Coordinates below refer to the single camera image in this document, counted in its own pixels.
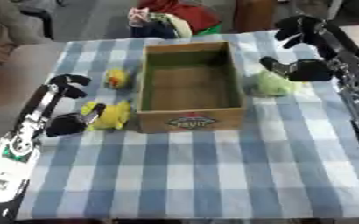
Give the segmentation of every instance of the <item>yellow stuffed chick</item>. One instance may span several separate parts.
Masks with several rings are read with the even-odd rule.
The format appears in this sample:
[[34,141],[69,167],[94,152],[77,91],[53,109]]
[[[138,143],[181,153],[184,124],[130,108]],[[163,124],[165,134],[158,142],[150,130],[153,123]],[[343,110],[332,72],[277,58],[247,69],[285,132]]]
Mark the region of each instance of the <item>yellow stuffed chick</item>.
[[[95,101],[89,101],[81,107],[81,113],[87,115],[97,104]],[[117,105],[106,105],[103,113],[94,122],[90,123],[87,130],[121,130],[130,119],[130,103],[120,101]]]
[[124,88],[128,84],[129,75],[120,69],[112,69],[106,73],[106,84],[111,88]]

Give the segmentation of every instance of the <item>box label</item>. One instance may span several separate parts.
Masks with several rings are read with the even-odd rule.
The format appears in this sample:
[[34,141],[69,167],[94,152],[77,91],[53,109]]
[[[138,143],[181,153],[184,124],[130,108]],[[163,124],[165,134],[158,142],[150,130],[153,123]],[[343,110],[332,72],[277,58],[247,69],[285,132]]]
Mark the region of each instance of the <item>box label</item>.
[[196,113],[188,113],[182,117],[168,121],[167,124],[187,130],[197,130],[200,128],[207,127],[209,124],[216,122],[217,121],[215,119],[205,117],[203,115],[197,115]]

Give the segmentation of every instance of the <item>robotic arm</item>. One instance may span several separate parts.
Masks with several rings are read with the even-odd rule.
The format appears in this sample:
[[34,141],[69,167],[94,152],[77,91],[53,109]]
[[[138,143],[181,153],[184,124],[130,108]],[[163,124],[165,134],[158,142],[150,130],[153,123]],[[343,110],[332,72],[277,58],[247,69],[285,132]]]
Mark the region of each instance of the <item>robotic arm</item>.
[[39,159],[42,134],[46,131],[53,137],[82,132],[104,110],[104,105],[98,104],[88,115],[72,113],[51,120],[61,98],[86,96],[71,84],[87,86],[89,82],[87,77],[70,74],[50,79],[37,89],[22,109],[13,129],[0,139],[0,224],[12,223],[16,219],[32,170]]
[[314,17],[289,17],[277,23],[277,40],[289,39],[284,48],[299,43],[315,46],[324,60],[301,59],[284,65],[271,57],[260,60],[268,70],[291,81],[338,79],[338,94],[359,129],[359,47],[338,26]]

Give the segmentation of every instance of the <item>black robotic finger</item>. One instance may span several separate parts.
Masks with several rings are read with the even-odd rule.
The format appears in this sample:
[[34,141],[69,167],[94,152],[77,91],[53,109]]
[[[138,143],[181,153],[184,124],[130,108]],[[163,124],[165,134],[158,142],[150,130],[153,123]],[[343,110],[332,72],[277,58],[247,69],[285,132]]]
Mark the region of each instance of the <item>black robotic finger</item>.
[[294,38],[291,38],[289,41],[287,41],[287,43],[285,43],[283,45],[283,48],[285,49],[289,49],[292,48],[293,46],[299,44],[302,42],[302,36],[301,35],[297,35]]
[[82,121],[80,114],[70,113],[54,118],[46,129],[48,137],[64,136],[80,133],[86,129],[87,124]]
[[278,21],[275,26],[279,28],[275,38],[279,41],[300,34],[298,29],[298,17],[288,17]]
[[51,78],[49,83],[51,84],[77,83],[77,84],[81,84],[82,86],[87,86],[90,81],[91,79],[89,77],[85,77],[82,75],[62,74]]
[[292,64],[282,64],[272,57],[263,57],[260,63],[269,71],[290,81],[330,81],[332,72],[325,62],[317,59],[301,59]]
[[59,86],[59,88],[62,89],[61,92],[62,92],[63,97],[77,99],[77,98],[83,98],[87,95],[84,91],[80,90],[77,87],[71,86],[71,85],[61,84],[58,86]]
[[298,70],[287,74],[290,81],[330,81],[333,78],[333,73],[320,60],[300,60],[298,63]]

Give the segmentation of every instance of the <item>person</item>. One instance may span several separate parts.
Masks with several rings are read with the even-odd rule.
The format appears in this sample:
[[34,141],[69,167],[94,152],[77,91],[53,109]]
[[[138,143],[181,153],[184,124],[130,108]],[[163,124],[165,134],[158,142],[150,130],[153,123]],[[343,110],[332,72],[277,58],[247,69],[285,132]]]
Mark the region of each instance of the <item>person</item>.
[[0,0],[0,66],[17,46],[46,41],[25,25],[23,16],[11,0]]

